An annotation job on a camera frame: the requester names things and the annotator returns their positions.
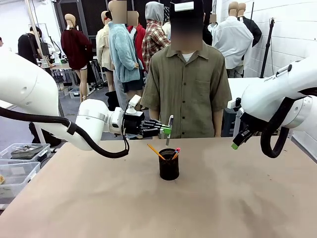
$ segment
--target white robotic arm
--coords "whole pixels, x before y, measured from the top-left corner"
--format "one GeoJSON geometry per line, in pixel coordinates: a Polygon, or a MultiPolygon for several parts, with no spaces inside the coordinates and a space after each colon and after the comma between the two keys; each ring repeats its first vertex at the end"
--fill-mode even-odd
{"type": "Polygon", "coordinates": [[[234,138],[234,149],[259,131],[262,132],[262,151],[275,158],[283,148],[289,129],[317,128],[316,62],[313,57],[293,62],[276,75],[257,79],[246,88],[236,106],[242,107],[241,121],[247,127],[234,138]],[[272,150],[270,138],[280,126],[281,133],[272,150]]]}
{"type": "Polygon", "coordinates": [[[81,103],[76,122],[58,115],[58,89],[54,79],[37,65],[6,51],[0,51],[0,100],[17,105],[25,114],[0,108],[0,116],[33,121],[55,137],[65,139],[82,150],[94,149],[98,153],[119,158],[127,154],[103,151],[98,146],[102,132],[142,134],[144,137],[158,135],[161,130],[170,133],[159,121],[144,120],[142,112],[125,114],[121,108],[114,112],[99,100],[88,99],[81,103]]]}

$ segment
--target yellow pencil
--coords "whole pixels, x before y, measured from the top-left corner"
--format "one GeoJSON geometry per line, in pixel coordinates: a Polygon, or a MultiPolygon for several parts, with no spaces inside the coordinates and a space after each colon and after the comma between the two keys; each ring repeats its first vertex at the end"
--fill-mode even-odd
{"type": "Polygon", "coordinates": [[[160,156],[163,160],[166,160],[164,159],[164,157],[162,155],[159,154],[159,152],[157,152],[153,147],[152,145],[148,144],[148,146],[150,147],[151,150],[153,150],[158,156],[160,156]]]}

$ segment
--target shirt pocket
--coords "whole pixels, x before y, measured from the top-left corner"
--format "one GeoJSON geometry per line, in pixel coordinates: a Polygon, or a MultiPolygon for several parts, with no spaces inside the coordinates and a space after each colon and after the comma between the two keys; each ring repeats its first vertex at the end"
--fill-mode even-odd
{"type": "Polygon", "coordinates": [[[200,103],[210,103],[210,82],[194,80],[192,100],[200,103]]]}

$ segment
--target pencil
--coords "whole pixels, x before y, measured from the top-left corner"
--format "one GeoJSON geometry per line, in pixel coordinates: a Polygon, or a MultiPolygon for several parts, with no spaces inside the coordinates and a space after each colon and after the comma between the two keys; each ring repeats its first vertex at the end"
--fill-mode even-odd
{"type": "Polygon", "coordinates": [[[174,155],[173,159],[176,159],[177,156],[178,156],[178,151],[177,151],[176,154],[174,155]]]}
{"type": "Polygon", "coordinates": [[[160,156],[161,159],[166,160],[166,159],[164,159],[164,157],[163,157],[162,155],[159,154],[159,152],[157,152],[157,151],[152,147],[152,145],[148,144],[148,146],[149,146],[150,149],[153,150],[158,156],[160,156]]]}

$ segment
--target pencil holder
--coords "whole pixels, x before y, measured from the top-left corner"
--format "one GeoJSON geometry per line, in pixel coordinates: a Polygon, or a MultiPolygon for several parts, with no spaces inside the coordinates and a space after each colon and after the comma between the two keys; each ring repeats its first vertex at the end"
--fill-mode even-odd
{"type": "Polygon", "coordinates": [[[179,176],[178,156],[172,160],[175,149],[163,149],[159,152],[165,158],[158,157],[159,176],[164,180],[174,180],[179,176]]]}

